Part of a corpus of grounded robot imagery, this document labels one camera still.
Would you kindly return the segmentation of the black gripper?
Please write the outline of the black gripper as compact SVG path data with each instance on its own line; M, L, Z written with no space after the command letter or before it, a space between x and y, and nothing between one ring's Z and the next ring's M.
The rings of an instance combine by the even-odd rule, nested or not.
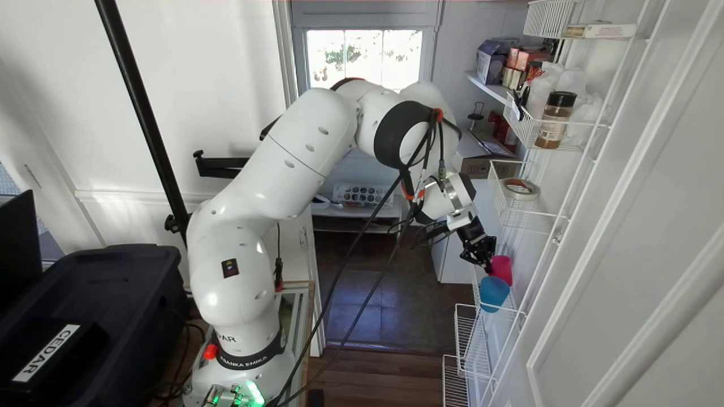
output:
M459 258L471 264L484 264L487 255L494 255L497 249L497 237L487 236L478 214L469 214L467 223L458 227L454 233L458 233L462 249L465 249L459 254Z

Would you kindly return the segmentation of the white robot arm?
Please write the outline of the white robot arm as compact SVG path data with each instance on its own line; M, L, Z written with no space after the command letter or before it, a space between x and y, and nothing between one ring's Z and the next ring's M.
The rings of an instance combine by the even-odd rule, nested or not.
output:
M278 407L298 358L285 346L278 273L266 247L272 223L301 214L328 175L363 150L398 171L418 223L462 240L484 264L494 240L474 208L475 188L454 162L462 130L441 91L417 81L390 91L342 78L298 95L240 175L190 216L190 290L211 336L190 375L200 407Z

